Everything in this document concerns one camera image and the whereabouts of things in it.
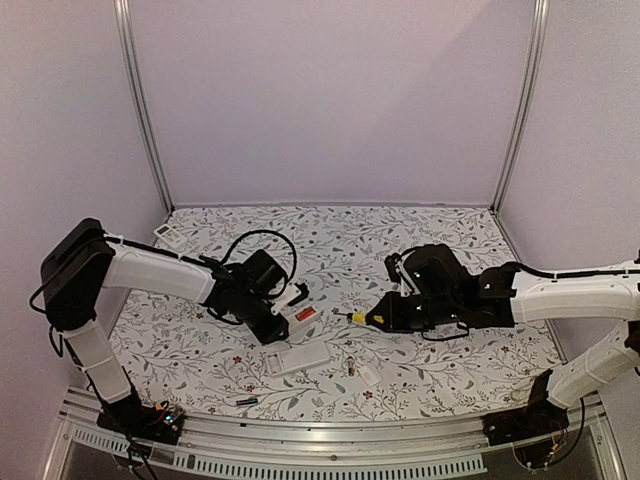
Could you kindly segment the long white remote with buttons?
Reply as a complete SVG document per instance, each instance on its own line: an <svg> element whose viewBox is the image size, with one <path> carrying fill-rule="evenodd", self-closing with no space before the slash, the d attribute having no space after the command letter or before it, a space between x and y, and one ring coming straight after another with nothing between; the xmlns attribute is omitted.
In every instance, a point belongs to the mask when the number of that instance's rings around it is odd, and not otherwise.
<svg viewBox="0 0 640 480"><path fill-rule="evenodd" d="M320 314L320 309L313 303L304 302L294 306L286 306L281 314L288 322L289 335L294 335L307 328Z"/></svg>

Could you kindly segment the white remote control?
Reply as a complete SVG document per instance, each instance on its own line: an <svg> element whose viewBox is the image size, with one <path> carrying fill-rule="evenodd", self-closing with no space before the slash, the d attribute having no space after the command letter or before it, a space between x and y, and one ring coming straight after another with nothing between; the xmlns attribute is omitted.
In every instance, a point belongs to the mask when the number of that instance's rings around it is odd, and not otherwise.
<svg viewBox="0 0 640 480"><path fill-rule="evenodd" d="M330 352L326 344L314 342L271 353L266 357L266 365L270 376L280 377L324 365L329 360Z"/></svg>

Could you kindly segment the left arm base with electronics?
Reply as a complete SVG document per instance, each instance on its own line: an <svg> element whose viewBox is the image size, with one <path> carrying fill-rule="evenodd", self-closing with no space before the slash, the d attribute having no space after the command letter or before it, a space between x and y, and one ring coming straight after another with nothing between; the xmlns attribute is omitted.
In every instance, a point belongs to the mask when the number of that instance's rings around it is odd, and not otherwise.
<svg viewBox="0 0 640 480"><path fill-rule="evenodd" d="M176 445L182 433L184 409L165 400L145 405L136 392L114 403L101 402L97 426L134 439Z"/></svg>

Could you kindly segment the yellow handled screwdriver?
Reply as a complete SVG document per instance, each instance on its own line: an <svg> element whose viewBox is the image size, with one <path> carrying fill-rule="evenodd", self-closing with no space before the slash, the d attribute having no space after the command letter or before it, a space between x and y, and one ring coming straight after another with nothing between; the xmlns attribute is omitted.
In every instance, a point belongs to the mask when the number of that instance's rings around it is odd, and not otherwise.
<svg viewBox="0 0 640 480"><path fill-rule="evenodd" d="M366 320L366 314L365 313L360 313L360 312L335 312L336 316L339 317L344 317L346 320L355 323L355 324L359 324L359 325L365 325L367 323Z"/></svg>

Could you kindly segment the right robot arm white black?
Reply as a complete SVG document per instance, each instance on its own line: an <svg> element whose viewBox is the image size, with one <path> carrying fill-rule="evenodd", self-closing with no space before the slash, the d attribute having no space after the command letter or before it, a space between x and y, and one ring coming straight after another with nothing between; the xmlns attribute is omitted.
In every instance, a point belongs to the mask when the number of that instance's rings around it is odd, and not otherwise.
<svg viewBox="0 0 640 480"><path fill-rule="evenodd" d="M386 333L426 333L456 324L463 331L512 328L553 319L613 319L613 330L570 362L518 389L525 402L517 427L537 436L588 393L639 366L639 263L587 270L540 271L507 262L470 273L444 244L413 247L386 258L398 290L354 321Z"/></svg>

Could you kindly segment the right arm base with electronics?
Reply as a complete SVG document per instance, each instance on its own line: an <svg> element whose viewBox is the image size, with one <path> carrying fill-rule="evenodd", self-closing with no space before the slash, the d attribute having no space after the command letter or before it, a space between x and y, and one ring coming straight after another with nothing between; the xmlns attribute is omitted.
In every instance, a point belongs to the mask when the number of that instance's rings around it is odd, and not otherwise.
<svg viewBox="0 0 640 480"><path fill-rule="evenodd" d="M558 407L549 400L547 387L551 373L546 370L533 381L523 406L482 417L483 433L491 446L554 433L564 437L569 426L567 408ZM549 440L541 447L518 447L516 460L529 469L550 467L559 453L560 444L560 440Z"/></svg>

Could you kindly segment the white battery cover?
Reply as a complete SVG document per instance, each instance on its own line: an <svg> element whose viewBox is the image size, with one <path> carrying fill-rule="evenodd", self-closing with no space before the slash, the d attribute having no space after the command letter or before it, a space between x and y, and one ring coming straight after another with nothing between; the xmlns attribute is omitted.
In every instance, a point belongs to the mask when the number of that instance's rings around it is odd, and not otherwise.
<svg viewBox="0 0 640 480"><path fill-rule="evenodd" d="M382 376L377 369L369 365L363 365L359 368L359 374L368 386L375 386L382 381Z"/></svg>

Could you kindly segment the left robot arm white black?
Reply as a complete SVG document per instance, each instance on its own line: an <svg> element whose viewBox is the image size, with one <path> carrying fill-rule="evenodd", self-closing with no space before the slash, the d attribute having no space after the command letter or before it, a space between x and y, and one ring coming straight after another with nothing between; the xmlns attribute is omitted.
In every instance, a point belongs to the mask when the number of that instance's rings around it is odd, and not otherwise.
<svg viewBox="0 0 640 480"><path fill-rule="evenodd" d="M230 315L246 325L261 344L287 337L282 315L302 291L294 273L265 250L241 263L227 257L192 258L112 236L99 220L81 220L49 253L40 269L40 313L61 334L79 369L97 394L111 404L111 419L128 434L148 426L148 412L135 395L98 320L97 303L107 289L146 291L177 297Z"/></svg>

